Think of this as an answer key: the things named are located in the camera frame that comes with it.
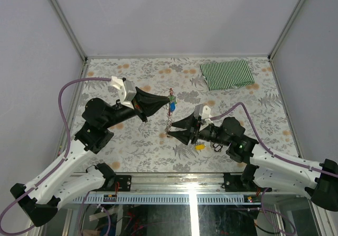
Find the metal key holder red handle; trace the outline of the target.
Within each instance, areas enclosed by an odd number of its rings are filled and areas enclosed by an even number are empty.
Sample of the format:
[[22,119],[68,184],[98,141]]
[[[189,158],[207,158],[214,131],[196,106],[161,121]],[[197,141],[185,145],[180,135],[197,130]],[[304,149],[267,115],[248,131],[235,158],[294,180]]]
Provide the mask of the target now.
[[175,96],[172,88],[170,88],[169,97],[168,97],[169,103],[167,105],[167,121],[166,121],[166,127],[165,127],[165,133],[166,134],[171,130],[171,124],[172,124],[172,114],[173,114],[173,112],[170,112],[170,104],[171,104],[170,96]]

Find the blue key tag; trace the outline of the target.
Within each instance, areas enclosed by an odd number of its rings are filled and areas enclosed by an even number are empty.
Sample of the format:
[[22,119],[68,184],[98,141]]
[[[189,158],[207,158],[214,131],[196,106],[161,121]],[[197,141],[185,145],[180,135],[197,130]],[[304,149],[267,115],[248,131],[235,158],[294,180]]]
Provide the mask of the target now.
[[170,112],[173,112],[176,109],[176,103],[175,102],[171,102],[170,104]]

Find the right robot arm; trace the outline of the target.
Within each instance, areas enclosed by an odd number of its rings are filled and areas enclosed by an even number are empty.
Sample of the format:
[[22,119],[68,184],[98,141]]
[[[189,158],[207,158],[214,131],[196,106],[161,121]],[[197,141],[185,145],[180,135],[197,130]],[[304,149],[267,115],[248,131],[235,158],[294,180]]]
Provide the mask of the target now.
[[190,115],[172,125],[178,130],[168,135],[185,145],[204,140],[226,146],[232,160],[246,164],[240,181],[245,190],[259,187],[292,192],[323,209],[337,211],[337,162],[309,161],[268,149],[261,141],[246,136],[245,128],[234,117],[216,126]]

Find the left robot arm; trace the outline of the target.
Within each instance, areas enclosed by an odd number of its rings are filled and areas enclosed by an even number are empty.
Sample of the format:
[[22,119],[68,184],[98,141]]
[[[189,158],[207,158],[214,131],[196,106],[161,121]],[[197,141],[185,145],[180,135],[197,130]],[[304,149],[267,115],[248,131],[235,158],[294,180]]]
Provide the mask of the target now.
[[73,181],[67,178],[87,160],[97,155],[113,138],[109,128],[133,117],[143,122],[169,103],[166,96],[157,96],[136,89],[132,106],[119,101],[111,106],[100,98],[89,100],[82,117],[85,123],[75,134],[70,146],[34,180],[16,183],[11,194],[36,227],[48,223],[65,204],[90,191],[110,191],[116,186],[116,173],[106,163],[99,163]]

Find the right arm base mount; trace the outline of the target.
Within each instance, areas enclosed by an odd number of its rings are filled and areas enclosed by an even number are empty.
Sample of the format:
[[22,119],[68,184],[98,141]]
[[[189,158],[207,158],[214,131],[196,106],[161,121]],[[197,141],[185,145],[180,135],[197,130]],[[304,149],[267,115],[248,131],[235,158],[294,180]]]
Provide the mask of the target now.
[[224,173],[221,187],[226,192],[255,192],[258,186],[254,183],[254,174],[258,169],[255,165],[246,165],[241,174]]

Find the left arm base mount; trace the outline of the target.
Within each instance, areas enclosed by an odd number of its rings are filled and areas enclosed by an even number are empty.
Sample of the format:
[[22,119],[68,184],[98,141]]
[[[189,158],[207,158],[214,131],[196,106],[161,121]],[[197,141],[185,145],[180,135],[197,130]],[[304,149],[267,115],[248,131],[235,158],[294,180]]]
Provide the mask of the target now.
[[98,191],[106,192],[130,192],[132,186],[131,175],[116,175],[113,180],[105,183]]

